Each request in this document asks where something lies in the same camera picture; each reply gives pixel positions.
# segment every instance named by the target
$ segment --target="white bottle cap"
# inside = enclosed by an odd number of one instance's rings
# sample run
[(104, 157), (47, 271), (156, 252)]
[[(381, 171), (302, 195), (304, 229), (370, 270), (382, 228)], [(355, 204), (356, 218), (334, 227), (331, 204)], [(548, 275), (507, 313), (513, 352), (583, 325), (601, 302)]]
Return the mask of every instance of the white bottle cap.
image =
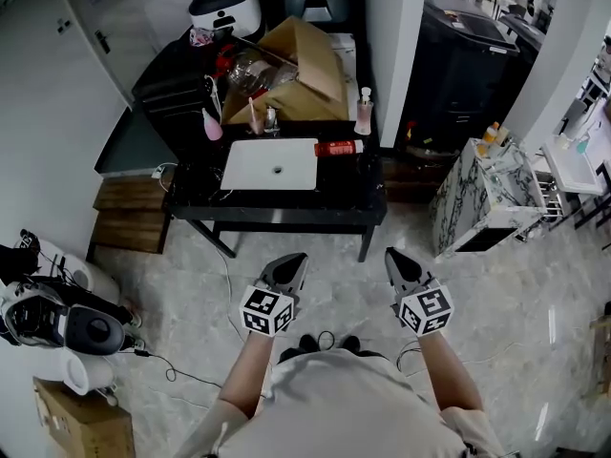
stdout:
[(361, 95), (363, 96), (363, 103), (368, 103), (371, 100), (371, 88), (363, 87), (361, 89)]

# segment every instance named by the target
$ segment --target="door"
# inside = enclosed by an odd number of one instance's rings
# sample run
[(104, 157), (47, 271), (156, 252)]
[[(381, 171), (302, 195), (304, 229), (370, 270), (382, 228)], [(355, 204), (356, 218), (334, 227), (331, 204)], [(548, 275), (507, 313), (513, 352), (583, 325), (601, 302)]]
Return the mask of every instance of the door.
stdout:
[(158, 52), (140, 0), (67, 0), (78, 24), (121, 93), (132, 88)]

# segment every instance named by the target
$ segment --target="marble cabinet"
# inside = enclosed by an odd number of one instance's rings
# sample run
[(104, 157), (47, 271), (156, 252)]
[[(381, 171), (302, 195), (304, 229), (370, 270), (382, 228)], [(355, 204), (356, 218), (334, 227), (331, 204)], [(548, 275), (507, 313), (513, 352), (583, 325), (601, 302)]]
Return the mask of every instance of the marble cabinet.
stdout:
[(483, 252), (528, 229), (546, 213), (525, 153), (511, 143), (495, 160), (470, 139), (433, 199), (435, 255)]

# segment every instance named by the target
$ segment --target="white cube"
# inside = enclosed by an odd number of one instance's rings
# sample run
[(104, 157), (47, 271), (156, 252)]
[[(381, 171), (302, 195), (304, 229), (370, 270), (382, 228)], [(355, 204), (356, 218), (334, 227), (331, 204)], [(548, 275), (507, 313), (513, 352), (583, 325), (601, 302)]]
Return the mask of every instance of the white cube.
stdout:
[(399, 319), (420, 337), (448, 325), (453, 312), (450, 291), (440, 285), (401, 299)]
[(240, 303), (242, 327), (272, 338), (293, 320), (293, 305), (286, 295), (248, 285)]

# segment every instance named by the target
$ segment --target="white sink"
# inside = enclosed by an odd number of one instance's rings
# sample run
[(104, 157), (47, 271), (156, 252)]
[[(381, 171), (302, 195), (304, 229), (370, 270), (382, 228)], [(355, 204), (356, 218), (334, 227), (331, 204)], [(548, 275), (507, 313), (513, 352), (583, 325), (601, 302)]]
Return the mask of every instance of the white sink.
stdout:
[(602, 186), (588, 157), (578, 153), (574, 144), (569, 149), (562, 149), (561, 143), (558, 136), (554, 136), (542, 148), (558, 188), (574, 194), (602, 195)]

